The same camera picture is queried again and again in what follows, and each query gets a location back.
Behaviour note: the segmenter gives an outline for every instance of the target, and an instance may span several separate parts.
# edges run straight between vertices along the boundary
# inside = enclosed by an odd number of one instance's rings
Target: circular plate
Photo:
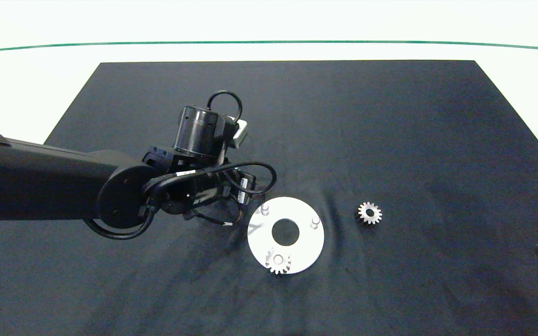
[[[280,219],[296,223],[299,236],[290,246],[278,244],[271,230]],[[248,223],[248,246],[252,255],[263,266],[271,251],[280,250],[290,256],[288,274],[309,268],[323,250],[325,233],[319,215],[305,202],[293,197],[277,197],[267,200],[256,209]]]

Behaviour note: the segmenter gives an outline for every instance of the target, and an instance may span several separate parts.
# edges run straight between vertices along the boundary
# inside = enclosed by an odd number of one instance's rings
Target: robotic arm
[[[235,98],[237,117],[212,111],[220,94]],[[231,225],[195,210],[229,199],[239,208],[237,223],[250,195],[266,193],[277,179],[263,162],[228,162],[227,147],[238,148],[247,134],[241,113],[241,100],[229,91],[211,95],[207,108],[184,106],[173,148],[150,147],[142,161],[119,151],[81,153],[0,136],[0,220],[83,219],[97,234],[125,240],[143,234],[160,209]],[[267,168],[271,182],[257,189],[256,177],[239,170],[244,166]]]

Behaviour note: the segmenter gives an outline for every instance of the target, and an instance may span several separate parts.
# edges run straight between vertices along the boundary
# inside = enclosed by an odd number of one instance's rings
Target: gear hole
[[[271,234],[276,243],[282,246],[290,246],[298,240],[300,230],[298,225],[290,219],[280,219],[271,228]]]

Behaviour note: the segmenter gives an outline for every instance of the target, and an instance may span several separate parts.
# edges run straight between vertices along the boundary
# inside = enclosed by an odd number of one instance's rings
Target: black fabric surface
[[[126,242],[0,222],[0,335],[538,335],[538,141],[474,62],[104,63],[46,144],[140,159],[220,89],[249,123],[228,157],[273,164],[268,198],[320,214],[317,262],[269,274],[254,209],[239,227],[160,212]]]

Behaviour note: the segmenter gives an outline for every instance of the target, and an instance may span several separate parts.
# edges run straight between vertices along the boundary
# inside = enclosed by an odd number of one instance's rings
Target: small metal gear
[[[363,224],[376,224],[381,220],[381,210],[378,206],[370,202],[364,202],[359,206],[358,212],[356,213],[356,219]]]
[[[290,255],[285,255],[282,251],[273,248],[267,252],[265,267],[269,268],[271,273],[286,274],[290,271],[291,265],[292,260],[290,259]]]

